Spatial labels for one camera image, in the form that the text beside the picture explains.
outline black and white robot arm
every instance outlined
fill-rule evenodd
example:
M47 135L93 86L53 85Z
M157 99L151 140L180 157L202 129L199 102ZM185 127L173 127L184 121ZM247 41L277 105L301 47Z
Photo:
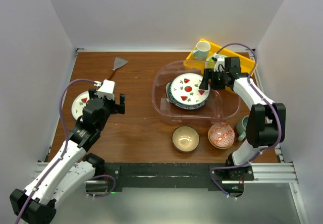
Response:
M269 99L254 84L247 73L241 72L239 57L217 58L214 69L205 69L200 89L207 89L210 80L211 89L221 90L230 87L250 109L246 127L246 140L240 148L231 153L228 166L239 166L249 162L261 149L272 146L277 141L279 129L268 103L273 106L281 124L281 139L285 138L286 108L282 103Z
M75 191L82 183L104 171L104 160L86 152L99 139L101 131L111 114L125 113L125 96L120 95L120 104L116 104L114 95L115 83L104 80L98 90L89 89L90 99L69 133L66 152L62 157L66 142L56 156L50 161L41 174L24 190L14 190L10 201L16 215L32 195L26 206L22 219L29 224L50 223L56 208ZM39 187L37 183L50 170Z

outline red patterned bowl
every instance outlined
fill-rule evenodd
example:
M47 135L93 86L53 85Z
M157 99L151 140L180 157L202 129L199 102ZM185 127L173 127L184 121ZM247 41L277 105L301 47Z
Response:
M227 149L234 142L234 130L227 123L215 123L208 131L208 139L214 147Z

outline light blue mug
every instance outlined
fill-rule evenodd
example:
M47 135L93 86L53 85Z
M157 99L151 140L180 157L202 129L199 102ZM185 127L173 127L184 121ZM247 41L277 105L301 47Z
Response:
M242 118L237 124L237 132L239 134L238 140L241 142L246 137L246 127L248 124L249 116Z
M196 49L192 52L192 56L197 60L206 60L210 52L211 45L207 41L199 41L196 44Z

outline brown tabletop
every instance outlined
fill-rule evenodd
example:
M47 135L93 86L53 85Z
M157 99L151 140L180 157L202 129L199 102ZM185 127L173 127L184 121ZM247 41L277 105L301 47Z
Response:
M236 140L226 150L217 149L207 137L210 126L194 126L200 135L199 146L191 153L180 153L171 140L172 133L178 126L162 123L152 106L151 90L156 73L164 65L183 60L187 55L187 52L80 52L71 80L87 78L102 81L113 67L116 57L129 61L112 78L117 84L116 96L120 93L126 95L126 114L110 116L101 138L89 152L106 162L225 162L228 155L239 148L241 142ZM68 90L63 112L69 130L75 124L71 114L72 102L77 95L90 87L93 87L90 83L80 82ZM238 114L227 120L227 123L235 129L237 122L248 114L249 109L242 103ZM58 152L64 139L63 128L59 122L49 160ZM275 151L266 151L255 162L277 162Z

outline yellow plastic tray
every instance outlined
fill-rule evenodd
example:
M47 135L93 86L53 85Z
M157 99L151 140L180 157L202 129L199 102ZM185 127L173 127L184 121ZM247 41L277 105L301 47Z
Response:
M210 52L208 53L208 56L211 56L213 55L214 53L216 53L220 48L221 46L219 45L216 45L208 40L205 40L205 39L200 39L200 41L207 41L208 43L210 43L211 45L211 49L210 49ZM195 50L196 48L193 48L193 50L190 52L190 54L187 56L187 60L194 60L195 58L192 56L192 52ZM226 55L228 57L239 57L240 58L240 63L241 63L241 72L242 73L248 73L250 74L251 72L251 69L253 68L254 66L254 60L251 60L249 58L246 58L240 54L237 54L231 50L228 50L228 49L223 49L220 54L223 54L223 55ZM196 64L194 65L194 62L192 61L189 61L187 64L186 62L184 61L184 66L185 66L185 69L192 69L192 68L196 68L196 69L199 69L201 70L201 73L203 75L204 73L204 68L201 68L201 64ZM206 67L207 68L212 68L212 63L210 62L209 64L206 64Z

